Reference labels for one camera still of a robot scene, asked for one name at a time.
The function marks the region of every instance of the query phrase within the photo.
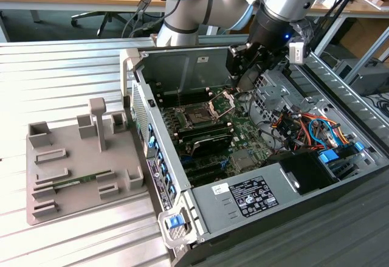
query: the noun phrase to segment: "slotted metal surface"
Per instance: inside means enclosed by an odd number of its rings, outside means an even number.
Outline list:
[[[136,113],[137,123],[140,126],[142,136],[145,140],[148,140],[148,119],[137,85],[133,86],[133,109]]]
[[[36,226],[27,224],[25,210],[27,124],[76,124],[93,97],[104,97],[108,112],[122,109],[119,50],[152,44],[140,39],[0,47],[0,265],[170,266],[148,192]]]
[[[352,90],[341,84],[336,75],[315,55],[308,57],[306,64],[339,96],[342,101],[374,132],[389,145],[389,126],[370,105],[358,98]],[[315,86],[295,66],[290,67],[291,78],[308,95],[319,95]]]

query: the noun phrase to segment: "black cable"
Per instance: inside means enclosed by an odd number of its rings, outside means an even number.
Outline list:
[[[327,13],[324,15],[324,17],[320,18],[319,23],[315,27],[314,35],[317,35],[317,32],[323,28],[325,22],[327,19],[332,15],[332,12],[338,7],[338,5],[342,2],[342,0],[335,0],[332,7],[327,11]]]
[[[149,15],[148,13],[143,13],[144,15],[146,16],[149,16],[150,18],[161,18],[163,16],[152,16],[152,15]]]
[[[158,19],[157,21],[152,22],[152,23],[147,23],[145,27],[139,27],[138,29],[134,29],[134,30],[131,32],[131,34],[129,34],[129,37],[131,38],[131,37],[132,37],[137,31],[139,31],[139,30],[148,30],[148,29],[154,27],[155,25],[161,23],[165,18],[167,18],[168,16],[172,15],[172,14],[176,11],[176,9],[178,8],[178,5],[179,5],[180,2],[181,2],[181,0],[177,0],[176,5],[175,5],[174,8],[171,10],[171,12],[168,13],[167,15],[161,17],[161,18]]]
[[[130,24],[130,22],[131,22],[139,13],[140,13],[141,10],[145,11],[145,10],[148,8],[148,6],[150,5],[150,3],[151,3],[151,0],[140,0],[140,1],[138,2],[138,5],[137,5],[138,8],[137,8],[137,10],[135,11],[135,13],[133,14],[133,16],[130,17],[130,19],[129,19],[129,20],[127,21],[127,23],[125,24],[125,26],[124,26],[124,28],[123,28],[123,30],[122,30],[121,38],[124,37],[124,33],[126,32],[126,29],[127,29],[128,25]]]
[[[346,5],[347,5],[347,3],[349,1],[350,0],[344,0],[342,2],[342,4],[340,5],[339,9],[337,9],[337,11],[335,12],[334,16],[332,17],[331,22],[327,25],[326,29],[324,31],[322,31],[322,33],[319,33],[318,37],[316,39],[314,39],[314,41],[312,41],[311,48],[312,48],[313,51],[315,51],[316,47],[319,45],[319,43],[322,40],[322,38],[327,34],[328,30],[332,27],[332,25],[334,24],[336,19],[343,12],[343,9],[346,7]]]
[[[382,112],[386,117],[389,117],[389,100],[379,95],[380,98],[375,98],[377,103],[374,102],[373,97],[366,96],[367,99],[371,100],[373,106]]]

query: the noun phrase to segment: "gray floor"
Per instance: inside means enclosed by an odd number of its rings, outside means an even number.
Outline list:
[[[40,23],[32,20],[28,10],[4,10],[3,20],[11,42],[24,41],[55,41],[55,40],[89,40],[96,39],[97,30],[103,21],[103,16],[79,19],[80,27],[74,28],[71,25],[71,16],[83,12],[79,11],[54,11],[40,10]],[[121,14],[125,19],[131,16],[129,13]],[[156,18],[144,16],[145,21],[155,21]],[[113,19],[107,23],[101,38],[120,38],[124,24]],[[206,33],[206,27],[200,28],[200,34]]]

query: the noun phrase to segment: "green circuit board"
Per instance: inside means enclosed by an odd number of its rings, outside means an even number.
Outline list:
[[[182,105],[176,108],[163,108],[161,110],[184,170],[194,186],[213,182],[212,179],[215,176],[217,180],[254,170],[261,167],[272,153],[266,141],[259,136],[256,126],[244,114],[242,104],[235,98],[227,99],[223,92],[222,88],[216,88],[212,91],[213,95],[218,95],[212,101],[213,110],[220,116],[231,109],[230,102],[233,102],[235,107],[218,119],[212,114],[209,102]],[[199,134],[198,137],[192,138],[190,142],[177,140],[174,136],[177,131],[185,132],[226,123],[229,123],[227,131],[225,127],[208,131],[207,135]],[[194,158],[191,155],[194,142],[225,135],[230,138],[232,135],[228,147],[201,157]],[[214,171],[214,175],[207,179],[206,171],[209,170]]]

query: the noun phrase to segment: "warning label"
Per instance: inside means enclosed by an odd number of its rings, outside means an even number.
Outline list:
[[[244,217],[278,205],[262,176],[232,185],[230,191]]]

